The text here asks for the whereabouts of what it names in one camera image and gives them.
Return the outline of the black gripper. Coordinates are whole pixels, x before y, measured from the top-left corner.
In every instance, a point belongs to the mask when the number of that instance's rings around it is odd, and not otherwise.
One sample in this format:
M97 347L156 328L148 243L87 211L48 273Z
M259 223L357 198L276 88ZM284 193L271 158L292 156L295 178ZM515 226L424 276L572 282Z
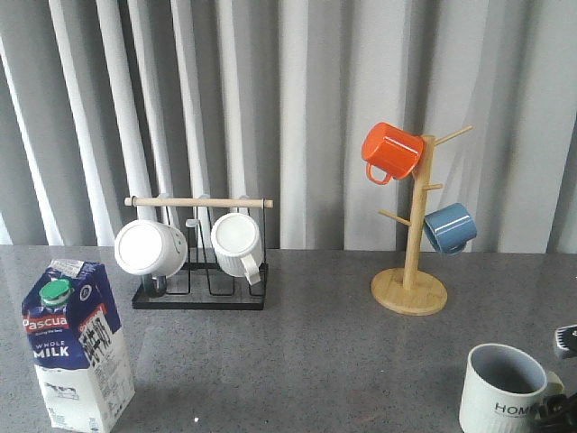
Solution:
M559 327L554 331L554 352L560 359L576 356L576 325Z

